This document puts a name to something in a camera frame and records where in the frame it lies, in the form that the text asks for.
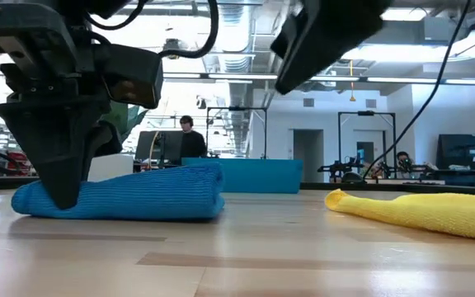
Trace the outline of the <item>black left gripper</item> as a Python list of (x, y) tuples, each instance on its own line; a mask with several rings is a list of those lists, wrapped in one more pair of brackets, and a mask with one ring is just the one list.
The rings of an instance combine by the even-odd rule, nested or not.
[(60, 97), (0, 104), (0, 117), (61, 210), (74, 207), (90, 159), (122, 150), (120, 134), (101, 116), (111, 110), (96, 64), (90, 16), (112, 16), (110, 2), (0, 2), (1, 69), (24, 96)]

